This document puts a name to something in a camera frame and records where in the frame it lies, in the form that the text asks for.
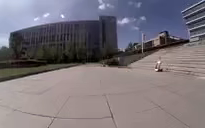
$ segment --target blue sky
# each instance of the blue sky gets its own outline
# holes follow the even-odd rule
[[[98,19],[99,15],[117,17],[119,48],[141,40],[139,30],[147,39],[164,30],[188,38],[181,11],[198,1],[0,0],[0,47],[8,46],[11,31],[50,22]]]

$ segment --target skateboarder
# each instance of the skateboarder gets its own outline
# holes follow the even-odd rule
[[[161,64],[162,64],[161,57],[159,57],[159,60],[157,61],[156,66],[155,66],[155,71],[156,72],[162,72],[163,71],[163,69],[161,68]]]

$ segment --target building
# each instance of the building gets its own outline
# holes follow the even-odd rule
[[[163,31],[163,32],[160,32],[157,37],[150,39],[150,40],[146,40],[144,42],[144,48],[147,49],[147,48],[157,47],[161,45],[167,45],[167,44],[176,43],[182,40],[184,39],[176,37],[176,36],[172,36],[169,34],[168,31]]]
[[[100,16],[99,20],[65,21],[50,23],[12,32],[22,35],[25,49],[56,47],[67,50],[73,46],[78,52],[86,49],[88,58],[101,58],[117,52],[117,24],[113,16]]]
[[[190,41],[205,41],[205,0],[182,11],[188,27]]]

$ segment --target paved ground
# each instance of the paved ground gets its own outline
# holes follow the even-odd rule
[[[205,128],[205,78],[79,66],[0,83],[0,128]]]

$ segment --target street lamp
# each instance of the street lamp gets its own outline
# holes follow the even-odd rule
[[[139,30],[139,33],[141,33],[141,35],[142,35],[142,44],[141,44],[141,46],[142,46],[142,54],[143,54],[144,53],[145,34],[140,30]]]

